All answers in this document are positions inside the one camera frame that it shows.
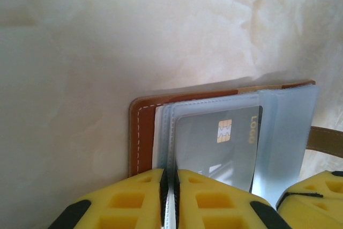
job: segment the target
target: gray card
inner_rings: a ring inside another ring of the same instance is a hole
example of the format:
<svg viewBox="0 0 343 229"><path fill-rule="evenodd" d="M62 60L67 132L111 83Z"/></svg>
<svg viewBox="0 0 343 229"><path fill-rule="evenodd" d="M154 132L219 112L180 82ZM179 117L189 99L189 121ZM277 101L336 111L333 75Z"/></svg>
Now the gray card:
<svg viewBox="0 0 343 229"><path fill-rule="evenodd" d="M261 106L180 118L175 128L178 169L249 191L261 119Z"/></svg>

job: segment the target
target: card holder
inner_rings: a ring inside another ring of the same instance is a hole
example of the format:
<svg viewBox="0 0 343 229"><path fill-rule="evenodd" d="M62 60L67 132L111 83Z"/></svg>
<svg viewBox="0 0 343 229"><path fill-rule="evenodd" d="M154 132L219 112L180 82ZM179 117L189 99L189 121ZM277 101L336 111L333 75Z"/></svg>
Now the card holder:
<svg viewBox="0 0 343 229"><path fill-rule="evenodd" d="M280 85L263 85L221 91L185 92L141 97L129 109L129 176L152 168L154 117L157 107L179 101L224 97L262 89L282 89L315 84L313 80Z"/></svg>

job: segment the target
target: white backdrop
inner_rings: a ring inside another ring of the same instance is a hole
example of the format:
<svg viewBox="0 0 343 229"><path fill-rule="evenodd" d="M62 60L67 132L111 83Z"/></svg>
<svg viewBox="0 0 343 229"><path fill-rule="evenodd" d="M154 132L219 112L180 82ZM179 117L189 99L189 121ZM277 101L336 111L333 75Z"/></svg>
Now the white backdrop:
<svg viewBox="0 0 343 229"><path fill-rule="evenodd" d="M0 0L1 227L125 178L136 97L299 79L343 130L343 0Z"/></svg>

